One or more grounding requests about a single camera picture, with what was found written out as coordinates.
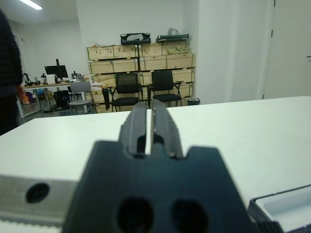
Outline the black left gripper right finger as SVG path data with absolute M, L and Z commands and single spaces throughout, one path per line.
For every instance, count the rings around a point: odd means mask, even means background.
M 153 100 L 150 202 L 154 233 L 250 233 L 251 220 L 216 148 L 183 155 L 166 105 Z

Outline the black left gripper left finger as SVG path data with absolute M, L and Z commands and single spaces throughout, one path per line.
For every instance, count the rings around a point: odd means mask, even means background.
M 67 213 L 64 233 L 148 233 L 153 210 L 135 193 L 139 163 L 146 158 L 145 103 L 138 103 L 116 142 L 98 141 Z

